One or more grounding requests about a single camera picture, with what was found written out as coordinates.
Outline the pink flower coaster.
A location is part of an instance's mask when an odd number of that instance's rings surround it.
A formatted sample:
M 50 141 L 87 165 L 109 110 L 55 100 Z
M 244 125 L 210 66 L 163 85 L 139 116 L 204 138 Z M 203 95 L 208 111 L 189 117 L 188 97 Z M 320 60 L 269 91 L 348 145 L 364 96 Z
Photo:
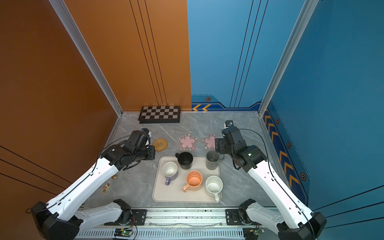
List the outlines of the pink flower coaster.
M 197 147 L 199 139 L 192 134 L 186 134 L 183 137 L 178 138 L 179 150 L 182 151 L 194 151 Z
M 202 138 L 202 143 L 205 150 L 215 150 L 215 134 L 209 134 L 207 137 Z

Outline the tan rattan round coaster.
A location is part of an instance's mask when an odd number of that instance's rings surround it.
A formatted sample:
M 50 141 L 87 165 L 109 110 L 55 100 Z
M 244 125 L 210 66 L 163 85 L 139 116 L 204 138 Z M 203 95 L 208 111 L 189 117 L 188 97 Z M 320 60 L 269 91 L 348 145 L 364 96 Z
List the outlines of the tan rattan round coaster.
M 161 152 L 167 149 L 169 143 L 166 139 L 156 139 L 153 142 L 153 146 L 157 152 Z

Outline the purple mug white inside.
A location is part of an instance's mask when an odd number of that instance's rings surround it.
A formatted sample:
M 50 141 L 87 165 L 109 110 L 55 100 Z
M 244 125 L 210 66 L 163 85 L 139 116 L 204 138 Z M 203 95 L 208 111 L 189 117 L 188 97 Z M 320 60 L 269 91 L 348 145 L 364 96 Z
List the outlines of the purple mug white inside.
M 162 168 L 162 173 L 166 178 L 165 185 L 169 186 L 178 177 L 178 165 L 174 162 L 167 162 Z

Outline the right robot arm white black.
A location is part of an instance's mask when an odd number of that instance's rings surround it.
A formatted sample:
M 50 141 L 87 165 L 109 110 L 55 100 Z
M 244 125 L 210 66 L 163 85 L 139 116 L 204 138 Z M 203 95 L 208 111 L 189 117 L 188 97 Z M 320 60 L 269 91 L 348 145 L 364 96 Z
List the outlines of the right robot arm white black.
M 246 216 L 278 235 L 281 240 L 316 240 L 327 220 L 320 212 L 313 212 L 287 187 L 257 146 L 237 144 L 225 139 L 215 140 L 215 150 L 228 154 L 250 175 L 273 201 L 278 213 L 253 202 L 244 208 Z

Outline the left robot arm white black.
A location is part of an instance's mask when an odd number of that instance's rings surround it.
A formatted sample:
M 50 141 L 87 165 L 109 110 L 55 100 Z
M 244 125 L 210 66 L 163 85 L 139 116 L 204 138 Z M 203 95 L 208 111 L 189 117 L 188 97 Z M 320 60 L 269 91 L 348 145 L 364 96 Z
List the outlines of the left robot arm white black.
M 47 240 L 73 240 L 79 233 L 105 223 L 131 223 L 131 207 L 121 199 L 88 210 L 81 210 L 80 207 L 120 170 L 132 168 L 142 160 L 153 160 L 155 154 L 154 146 L 150 145 L 142 148 L 109 147 L 88 171 L 62 193 L 47 203 L 38 202 L 31 208 L 39 233 Z

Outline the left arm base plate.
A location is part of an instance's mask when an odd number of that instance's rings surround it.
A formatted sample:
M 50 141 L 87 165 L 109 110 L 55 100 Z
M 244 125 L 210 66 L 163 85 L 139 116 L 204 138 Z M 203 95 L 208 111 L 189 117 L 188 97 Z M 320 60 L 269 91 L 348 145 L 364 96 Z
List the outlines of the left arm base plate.
M 123 210 L 117 221 L 105 223 L 104 226 L 143 226 L 146 216 L 147 210 L 145 209 Z

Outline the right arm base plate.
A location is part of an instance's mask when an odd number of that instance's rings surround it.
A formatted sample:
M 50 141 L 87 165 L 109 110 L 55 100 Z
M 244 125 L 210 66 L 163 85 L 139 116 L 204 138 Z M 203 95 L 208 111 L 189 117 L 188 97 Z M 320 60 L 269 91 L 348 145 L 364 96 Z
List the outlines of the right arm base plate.
M 259 226 L 257 222 L 250 220 L 244 210 L 240 209 L 226 209 L 226 221 L 228 226 Z

